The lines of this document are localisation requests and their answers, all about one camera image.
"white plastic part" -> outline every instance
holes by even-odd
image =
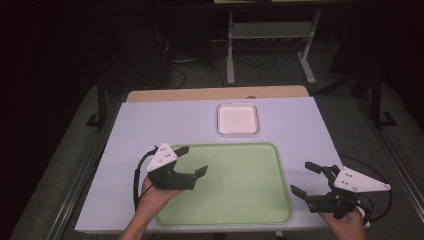
[[[224,103],[218,107],[218,131],[222,134],[249,135],[259,129],[255,105]]]
[[[390,185],[370,178],[362,173],[343,167],[334,181],[336,188],[349,192],[378,192],[390,190]]]
[[[161,143],[160,147],[156,151],[156,154],[153,156],[149,165],[147,166],[147,172],[156,170],[162,166],[165,166],[168,163],[176,161],[178,158],[174,150],[169,146],[168,143]]]

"human hand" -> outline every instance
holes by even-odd
[[[333,233],[339,240],[366,240],[362,214],[358,208],[347,213],[343,218],[336,219],[330,213],[318,213],[328,224]]]
[[[149,178],[143,181],[141,196],[137,210],[131,222],[120,236],[120,240],[139,240],[150,220],[162,210],[173,197],[182,190],[162,190],[152,185]]]
[[[141,211],[150,216],[150,218],[153,218],[166,206],[169,200],[181,193],[182,190],[162,190],[156,188],[150,179],[146,177],[143,181],[141,192],[143,195],[139,200],[136,214]]]

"white table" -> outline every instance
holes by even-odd
[[[263,88],[257,91],[246,88],[245,92],[252,90],[260,96]],[[171,144],[269,142],[277,147],[281,156],[287,186],[295,185],[310,195],[326,194],[330,189],[325,176],[308,171],[304,164],[312,161],[323,166],[341,166],[341,161],[314,99],[272,97],[124,103],[75,230],[86,233],[124,230],[134,213],[134,169],[147,151],[163,141]],[[244,102],[256,106],[259,131],[250,137],[220,134],[217,131],[218,106]],[[141,179],[146,176],[147,164],[143,164]],[[286,224],[165,227],[153,219],[147,232],[284,231],[326,226],[318,214],[309,212],[303,200],[289,195],[293,213]]]

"tabletop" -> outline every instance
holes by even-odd
[[[247,137],[219,133],[217,109],[224,103],[253,104],[257,108],[259,131]],[[341,165],[315,100],[308,97],[301,86],[133,92],[120,109],[78,219],[77,231],[118,233],[126,227],[134,214],[134,169],[145,152],[163,141],[193,146],[263,143],[275,146],[285,186],[295,185],[312,195],[323,195],[330,189],[324,176],[305,169],[305,162],[312,161],[323,166]],[[145,165],[141,169],[141,179],[146,176]],[[205,182],[208,179],[216,181],[216,178],[211,178],[214,176],[211,170],[209,175],[205,175]],[[199,179],[199,190],[202,184]],[[281,224],[248,222],[170,226],[154,218],[146,230],[152,233],[284,231],[326,226],[318,214],[309,212],[303,200],[293,196],[289,190],[287,196],[292,213]],[[192,207],[196,206],[205,209],[201,207],[202,201],[193,203]]]

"metal frame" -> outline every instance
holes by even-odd
[[[234,85],[233,39],[252,38],[305,38],[306,45],[303,51],[297,53],[300,65],[309,84],[316,80],[309,66],[307,57],[315,36],[321,9],[315,10],[312,21],[303,22],[275,22],[275,23],[234,23],[233,12],[228,19],[228,55],[227,55],[227,84]]]

